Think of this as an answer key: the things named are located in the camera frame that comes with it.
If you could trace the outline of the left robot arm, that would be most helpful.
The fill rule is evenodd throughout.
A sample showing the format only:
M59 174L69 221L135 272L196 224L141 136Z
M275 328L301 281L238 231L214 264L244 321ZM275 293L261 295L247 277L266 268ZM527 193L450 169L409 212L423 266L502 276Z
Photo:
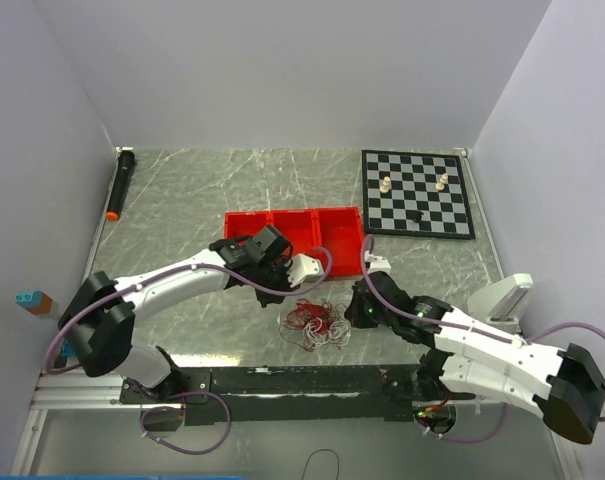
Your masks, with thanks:
M135 327L195 297L251 286L258 303L278 304L294 291L291 242L274 226L256 235L220 239L151 272L110 278L99 271L81 284L58 321L77 366L89 377L116 372L158 402L187 390L186 374L160 346L138 344Z

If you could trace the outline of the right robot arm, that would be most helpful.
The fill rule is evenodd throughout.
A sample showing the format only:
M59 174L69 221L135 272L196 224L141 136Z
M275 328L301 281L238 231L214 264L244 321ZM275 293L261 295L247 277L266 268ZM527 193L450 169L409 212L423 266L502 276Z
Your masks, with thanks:
M385 272L353 284L345 317L355 328L384 326L428 347L418 370L427 397L470 394L509 404L583 445L603 419L605 378L580 345L558 348L508 334L433 297L409 296Z

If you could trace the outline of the red three-compartment bin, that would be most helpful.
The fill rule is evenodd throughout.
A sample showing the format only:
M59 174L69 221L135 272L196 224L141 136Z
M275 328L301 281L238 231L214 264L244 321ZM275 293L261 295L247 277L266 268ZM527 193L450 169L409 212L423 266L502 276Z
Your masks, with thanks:
M291 242L294 254L320 259L324 266L328 259L315 248L328 250L333 259L330 278L360 274L359 255L364 234L357 207L227 212L224 236L253 236L266 225L275 226Z

